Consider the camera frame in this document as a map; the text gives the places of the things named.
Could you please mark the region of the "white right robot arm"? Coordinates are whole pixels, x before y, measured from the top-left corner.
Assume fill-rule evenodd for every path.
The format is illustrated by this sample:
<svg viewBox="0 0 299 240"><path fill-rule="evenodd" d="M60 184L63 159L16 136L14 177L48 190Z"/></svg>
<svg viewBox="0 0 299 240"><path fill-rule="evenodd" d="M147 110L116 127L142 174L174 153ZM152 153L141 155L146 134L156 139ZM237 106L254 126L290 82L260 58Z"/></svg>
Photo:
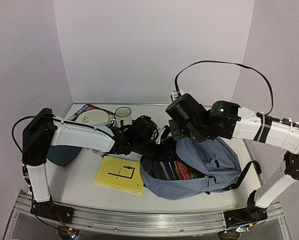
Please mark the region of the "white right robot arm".
<svg viewBox="0 0 299 240"><path fill-rule="evenodd" d="M267 209L292 184L299 182L299 121L277 118L237 103L219 100L206 109L190 94L174 91L166 113L174 139L202 143L218 137L242 140L255 159L269 157L271 174L248 196L243 208L224 212L225 227L234 229L264 221Z"/></svg>

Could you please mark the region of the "blue grey backpack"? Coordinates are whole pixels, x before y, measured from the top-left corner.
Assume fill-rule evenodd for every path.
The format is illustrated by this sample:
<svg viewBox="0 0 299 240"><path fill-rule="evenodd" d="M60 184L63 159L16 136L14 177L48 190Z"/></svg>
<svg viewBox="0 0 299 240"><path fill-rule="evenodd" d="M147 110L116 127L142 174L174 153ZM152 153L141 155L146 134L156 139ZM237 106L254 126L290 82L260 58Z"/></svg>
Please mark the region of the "blue grey backpack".
<svg viewBox="0 0 299 240"><path fill-rule="evenodd" d="M251 166L262 172L256 160L241 168L236 152L219 137L204 142L170 137L159 147L155 158L143 156L140 164L144 185L160 198L227 192L241 185Z"/></svg>

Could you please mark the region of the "dark blue book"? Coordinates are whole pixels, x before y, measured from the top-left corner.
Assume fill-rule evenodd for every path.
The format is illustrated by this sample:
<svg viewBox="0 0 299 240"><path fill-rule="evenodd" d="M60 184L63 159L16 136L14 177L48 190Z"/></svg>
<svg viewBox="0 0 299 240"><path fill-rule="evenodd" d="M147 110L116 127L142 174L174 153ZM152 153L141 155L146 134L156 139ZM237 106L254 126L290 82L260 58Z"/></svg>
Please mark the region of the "dark blue book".
<svg viewBox="0 0 299 240"><path fill-rule="evenodd" d="M176 177L172 171L172 168L170 167L170 164L168 162L160 162L161 168L166 176L167 180L176 180Z"/></svg>

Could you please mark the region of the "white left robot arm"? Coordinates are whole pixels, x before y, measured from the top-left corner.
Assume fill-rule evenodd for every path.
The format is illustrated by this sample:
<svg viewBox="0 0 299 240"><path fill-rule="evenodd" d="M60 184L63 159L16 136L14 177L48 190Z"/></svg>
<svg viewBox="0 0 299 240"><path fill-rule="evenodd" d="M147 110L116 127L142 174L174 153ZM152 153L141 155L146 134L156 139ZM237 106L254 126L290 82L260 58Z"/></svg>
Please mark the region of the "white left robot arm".
<svg viewBox="0 0 299 240"><path fill-rule="evenodd" d="M122 127L113 123L93 126L59 118L50 108L42 109L31 117L22 133L23 172L33 195L31 214L65 224L73 218L73 208L56 204L52 199L47 161L66 166L82 149L113 155L134 152L153 158L158 153L162 134L163 131L146 115Z"/></svg>

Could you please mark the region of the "cream and blue plate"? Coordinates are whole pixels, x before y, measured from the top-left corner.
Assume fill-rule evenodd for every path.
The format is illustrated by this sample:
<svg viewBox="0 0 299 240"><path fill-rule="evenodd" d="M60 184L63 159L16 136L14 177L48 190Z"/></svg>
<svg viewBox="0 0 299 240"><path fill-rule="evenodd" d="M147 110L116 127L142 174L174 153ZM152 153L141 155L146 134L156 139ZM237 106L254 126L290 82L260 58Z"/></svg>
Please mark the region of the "cream and blue plate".
<svg viewBox="0 0 299 240"><path fill-rule="evenodd" d="M90 126L106 126L109 122L109 115L102 110L92 109L80 114L75 122Z"/></svg>

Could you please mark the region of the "white floral notebook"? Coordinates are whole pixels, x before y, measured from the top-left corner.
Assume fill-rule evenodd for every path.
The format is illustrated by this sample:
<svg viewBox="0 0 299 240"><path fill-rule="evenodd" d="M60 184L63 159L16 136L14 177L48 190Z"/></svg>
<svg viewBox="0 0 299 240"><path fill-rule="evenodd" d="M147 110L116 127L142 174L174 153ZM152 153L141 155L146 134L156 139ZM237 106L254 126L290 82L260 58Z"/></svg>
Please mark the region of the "white floral notebook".
<svg viewBox="0 0 299 240"><path fill-rule="evenodd" d="M166 138L170 134L170 132L171 132L170 127L167 125L158 128L159 136L164 136Z"/></svg>

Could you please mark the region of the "white ribbed mug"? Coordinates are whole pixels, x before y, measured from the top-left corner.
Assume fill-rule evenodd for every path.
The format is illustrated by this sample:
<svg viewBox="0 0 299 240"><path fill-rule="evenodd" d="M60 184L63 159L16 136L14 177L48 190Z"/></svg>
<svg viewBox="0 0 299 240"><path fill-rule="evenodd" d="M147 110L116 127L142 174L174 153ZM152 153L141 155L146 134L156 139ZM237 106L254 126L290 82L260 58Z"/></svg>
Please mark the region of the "white ribbed mug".
<svg viewBox="0 0 299 240"><path fill-rule="evenodd" d="M115 110L116 126L122 128L127 125L132 125L132 110L127 106L119 107Z"/></svg>

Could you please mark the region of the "patterned patchwork placemat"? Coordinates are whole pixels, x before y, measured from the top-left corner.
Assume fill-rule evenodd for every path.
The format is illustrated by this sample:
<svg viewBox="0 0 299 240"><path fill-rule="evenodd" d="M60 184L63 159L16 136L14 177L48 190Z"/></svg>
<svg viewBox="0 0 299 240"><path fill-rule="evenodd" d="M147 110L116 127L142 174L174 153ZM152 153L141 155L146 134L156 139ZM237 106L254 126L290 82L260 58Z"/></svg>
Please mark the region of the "patterned patchwork placemat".
<svg viewBox="0 0 299 240"><path fill-rule="evenodd" d="M114 120L114 113L91 103L87 103L67 119L84 125L90 125L110 133L111 131L108 126Z"/></svg>

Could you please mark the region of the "red floral book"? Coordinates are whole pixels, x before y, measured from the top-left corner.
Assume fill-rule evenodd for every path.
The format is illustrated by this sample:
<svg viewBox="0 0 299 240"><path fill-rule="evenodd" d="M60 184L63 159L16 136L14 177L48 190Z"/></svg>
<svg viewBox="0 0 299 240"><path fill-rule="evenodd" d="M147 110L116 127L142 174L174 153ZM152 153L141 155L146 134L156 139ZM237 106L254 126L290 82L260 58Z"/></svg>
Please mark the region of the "red floral book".
<svg viewBox="0 0 299 240"><path fill-rule="evenodd" d="M206 175L181 163L180 161L174 161L172 169L175 174L176 180L194 180L204 178Z"/></svg>

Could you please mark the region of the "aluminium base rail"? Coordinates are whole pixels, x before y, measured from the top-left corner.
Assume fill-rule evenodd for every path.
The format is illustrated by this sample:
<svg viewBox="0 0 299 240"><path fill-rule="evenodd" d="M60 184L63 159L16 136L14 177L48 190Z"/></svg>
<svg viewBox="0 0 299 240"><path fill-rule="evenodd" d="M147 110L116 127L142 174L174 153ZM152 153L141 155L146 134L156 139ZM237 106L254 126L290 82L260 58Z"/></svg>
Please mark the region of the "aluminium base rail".
<svg viewBox="0 0 299 240"><path fill-rule="evenodd" d="M33 215L32 196L21 190L10 214L3 239L52 239L63 231L58 220ZM243 223L229 211L212 210L186 213L145 213L105 210L59 203L70 212L62 217L66 226L84 232L131 237L171 238L203 236L215 233L218 238L236 236L241 240L289 240L291 234L280 202L275 200L267 209L267 219Z"/></svg>

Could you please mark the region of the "green Alice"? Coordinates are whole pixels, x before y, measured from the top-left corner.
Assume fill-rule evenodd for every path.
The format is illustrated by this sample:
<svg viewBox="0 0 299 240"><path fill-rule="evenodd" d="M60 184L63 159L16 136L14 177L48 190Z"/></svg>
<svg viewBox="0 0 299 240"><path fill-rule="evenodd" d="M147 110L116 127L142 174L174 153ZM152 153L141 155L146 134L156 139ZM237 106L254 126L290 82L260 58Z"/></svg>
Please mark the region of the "green Alice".
<svg viewBox="0 0 299 240"><path fill-rule="evenodd" d="M153 162L149 174L156 179L166 180L166 175L159 162Z"/></svg>

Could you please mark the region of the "yellow book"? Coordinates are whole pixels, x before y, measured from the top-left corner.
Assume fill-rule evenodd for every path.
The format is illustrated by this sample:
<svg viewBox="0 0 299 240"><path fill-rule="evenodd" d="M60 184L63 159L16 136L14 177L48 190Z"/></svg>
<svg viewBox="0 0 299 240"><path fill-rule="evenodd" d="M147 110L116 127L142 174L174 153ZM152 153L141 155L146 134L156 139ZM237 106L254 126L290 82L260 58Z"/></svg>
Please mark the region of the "yellow book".
<svg viewBox="0 0 299 240"><path fill-rule="evenodd" d="M139 162L111 156L103 158L93 182L139 195L143 193L144 188Z"/></svg>

